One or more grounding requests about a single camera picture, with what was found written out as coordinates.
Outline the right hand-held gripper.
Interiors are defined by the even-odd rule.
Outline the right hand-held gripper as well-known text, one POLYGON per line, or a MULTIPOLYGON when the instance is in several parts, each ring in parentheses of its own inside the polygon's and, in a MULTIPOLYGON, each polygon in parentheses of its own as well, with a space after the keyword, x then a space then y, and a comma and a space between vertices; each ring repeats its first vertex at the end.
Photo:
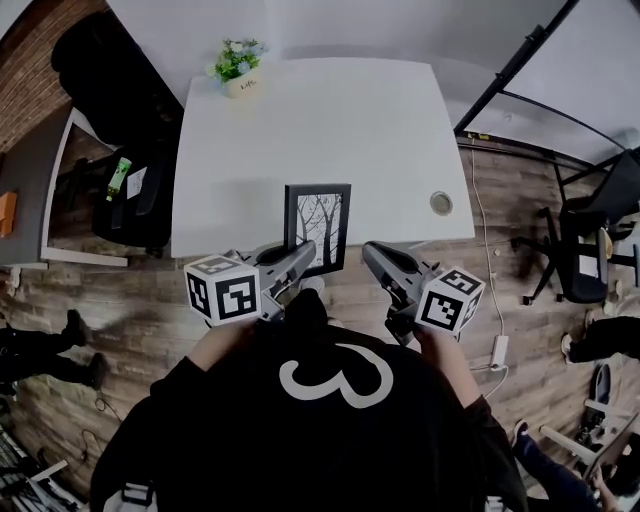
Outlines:
POLYGON ((369 241, 362 247, 364 263, 381 286, 405 291, 405 276, 424 276, 410 285, 399 305, 389 308, 385 326, 406 346, 416 327, 458 335, 473 318, 485 282, 459 267, 441 270, 440 262, 426 262, 413 252, 369 241))

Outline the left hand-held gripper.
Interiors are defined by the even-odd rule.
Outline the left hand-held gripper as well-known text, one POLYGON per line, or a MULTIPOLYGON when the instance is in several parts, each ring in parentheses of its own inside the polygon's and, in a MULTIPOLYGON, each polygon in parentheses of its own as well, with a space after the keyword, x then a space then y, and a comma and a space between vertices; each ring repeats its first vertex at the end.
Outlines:
POLYGON ((279 321, 284 306, 270 288, 289 287, 315 259, 316 245, 307 240, 289 248, 273 242, 251 251, 230 249, 184 266, 188 303, 209 326, 245 320, 279 321))

